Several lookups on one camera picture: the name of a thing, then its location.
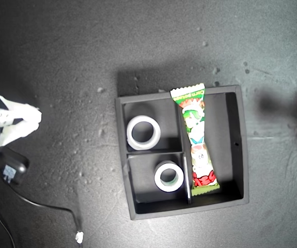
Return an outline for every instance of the cartoon character print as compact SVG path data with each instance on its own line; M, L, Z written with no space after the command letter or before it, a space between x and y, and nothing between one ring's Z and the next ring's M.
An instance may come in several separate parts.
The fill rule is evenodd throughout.
M204 144L191 148L194 186L214 185L217 183L212 164Z
M189 105L183 109L186 130L192 145L202 144L205 138L205 113L200 105Z

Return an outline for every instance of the gray table surface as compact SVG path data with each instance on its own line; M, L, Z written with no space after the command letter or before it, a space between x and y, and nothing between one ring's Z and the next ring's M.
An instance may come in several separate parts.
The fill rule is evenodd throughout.
M250 203L130 221L114 98L200 82L242 87ZM0 0L0 94L43 113L18 190L84 247L297 247L297 1ZM17 247L77 247L2 184L0 213Z

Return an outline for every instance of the snack package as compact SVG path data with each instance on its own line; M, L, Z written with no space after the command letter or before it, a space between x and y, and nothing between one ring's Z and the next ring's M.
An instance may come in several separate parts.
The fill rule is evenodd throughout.
M191 142L193 164L192 196L220 188L205 145L205 85L198 84L170 91L173 100L182 108L186 131Z

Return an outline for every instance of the roll of tape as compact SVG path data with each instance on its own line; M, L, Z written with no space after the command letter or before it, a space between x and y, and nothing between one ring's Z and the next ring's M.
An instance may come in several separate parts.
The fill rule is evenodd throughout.
M153 135L152 137L146 142L138 142L132 136L132 130L135 125L140 122L148 122L153 126ZM150 118L146 115L138 115L130 120L127 126L127 139L128 144L135 150L149 150L157 145L161 137L161 129L159 124L153 118Z
M167 169L173 169L176 175L173 180L165 182L161 179L162 173ZM165 192L173 192L178 190L184 182L184 173L182 169L172 161L164 161L157 166L154 176L155 184L160 190Z

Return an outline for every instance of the black tray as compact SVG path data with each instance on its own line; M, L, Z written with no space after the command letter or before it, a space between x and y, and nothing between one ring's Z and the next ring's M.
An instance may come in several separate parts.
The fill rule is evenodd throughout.
M207 88L205 93L205 141L220 189L192 196L190 142L181 108L170 93L158 93L116 99L117 129L124 185L132 220L205 211L248 203L248 161L246 129L240 86ZM155 119L161 139L151 150L135 151L127 143L126 127L137 115ZM154 183L158 163L172 160L188 180L175 192L163 192Z

